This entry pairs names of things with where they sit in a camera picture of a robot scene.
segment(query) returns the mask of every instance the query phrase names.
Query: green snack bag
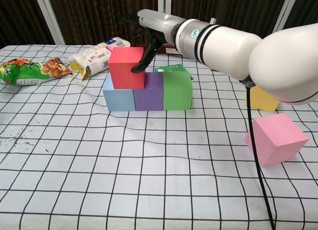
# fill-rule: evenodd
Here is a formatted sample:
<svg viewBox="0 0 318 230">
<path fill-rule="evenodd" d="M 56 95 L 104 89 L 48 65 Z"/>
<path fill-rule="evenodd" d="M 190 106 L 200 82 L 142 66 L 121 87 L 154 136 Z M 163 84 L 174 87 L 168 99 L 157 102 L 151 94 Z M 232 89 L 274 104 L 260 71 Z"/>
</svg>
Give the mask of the green snack bag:
<svg viewBox="0 0 318 230">
<path fill-rule="evenodd" d="M 71 73 L 59 58 L 45 63 L 33 63 L 31 60 L 18 58 L 0 65 L 0 82 L 11 85 L 37 85 Z"/>
<path fill-rule="evenodd" d="M 182 64 L 177 65 L 169 65 L 169 66 L 163 66 L 160 68 L 155 68 L 155 72 L 184 72 L 187 71 Z"/>
</svg>

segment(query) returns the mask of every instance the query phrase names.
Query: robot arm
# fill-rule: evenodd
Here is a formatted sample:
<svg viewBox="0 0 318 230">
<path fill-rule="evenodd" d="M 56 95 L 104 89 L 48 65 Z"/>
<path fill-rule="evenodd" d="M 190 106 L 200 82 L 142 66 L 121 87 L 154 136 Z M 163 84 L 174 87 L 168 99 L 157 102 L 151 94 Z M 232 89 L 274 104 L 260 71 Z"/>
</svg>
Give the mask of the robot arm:
<svg viewBox="0 0 318 230">
<path fill-rule="evenodd" d="M 161 45 L 169 43 L 181 54 L 245 86 L 256 84 L 282 102 L 300 105 L 318 98 L 318 23 L 262 40 L 251 33 L 148 9 L 137 15 L 152 38 L 132 72 L 144 70 Z"/>
</svg>

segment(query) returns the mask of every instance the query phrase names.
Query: dark curtain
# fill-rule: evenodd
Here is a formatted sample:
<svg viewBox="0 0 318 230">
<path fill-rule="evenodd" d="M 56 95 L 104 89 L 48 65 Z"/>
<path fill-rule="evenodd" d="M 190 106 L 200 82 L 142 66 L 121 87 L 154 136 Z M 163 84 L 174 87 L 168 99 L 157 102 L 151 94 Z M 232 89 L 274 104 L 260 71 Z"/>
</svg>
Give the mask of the dark curtain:
<svg viewBox="0 0 318 230">
<path fill-rule="evenodd" d="M 296 0 L 284 29 L 318 23 L 318 0 Z"/>
<path fill-rule="evenodd" d="M 54 44 L 37 0 L 0 0 L 0 48 Z"/>
<path fill-rule="evenodd" d="M 251 32 L 264 38 L 272 33 L 285 0 L 172 0 L 171 13 Z"/>
<path fill-rule="evenodd" d="M 158 9 L 158 0 L 50 0 L 65 42 L 97 44 L 113 37 L 131 39 L 134 25 L 119 19 L 141 9 Z M 140 42 L 146 41 L 143 35 Z"/>
</svg>

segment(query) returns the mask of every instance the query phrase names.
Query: red foam cube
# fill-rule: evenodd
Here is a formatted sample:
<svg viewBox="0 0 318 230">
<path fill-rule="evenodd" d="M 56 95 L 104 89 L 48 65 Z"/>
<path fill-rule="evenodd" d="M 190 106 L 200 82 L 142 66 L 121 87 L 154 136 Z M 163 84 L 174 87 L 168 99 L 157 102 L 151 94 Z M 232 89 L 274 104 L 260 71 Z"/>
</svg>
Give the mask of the red foam cube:
<svg viewBox="0 0 318 230">
<path fill-rule="evenodd" d="M 143 55 L 142 47 L 115 47 L 108 61 L 114 89 L 139 89 L 145 87 L 145 71 L 132 73 Z"/>
</svg>

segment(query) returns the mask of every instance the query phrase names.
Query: table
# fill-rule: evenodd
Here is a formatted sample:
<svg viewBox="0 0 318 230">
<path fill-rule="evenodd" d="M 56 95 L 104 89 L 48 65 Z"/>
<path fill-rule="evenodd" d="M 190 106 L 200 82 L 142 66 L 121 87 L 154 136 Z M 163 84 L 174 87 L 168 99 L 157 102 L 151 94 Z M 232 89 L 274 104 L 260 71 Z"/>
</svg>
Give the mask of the table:
<svg viewBox="0 0 318 230">
<path fill-rule="evenodd" d="M 43 62 L 90 46 L 25 45 L 0 62 Z M 270 228 L 247 132 L 245 89 L 186 57 L 188 111 L 108 112 L 107 71 L 39 86 L 0 84 L 0 229 L 246 230 Z M 292 160 L 262 168 L 280 230 L 318 228 L 318 102 L 280 104 L 310 140 Z M 272 115 L 252 110 L 253 118 Z"/>
</svg>

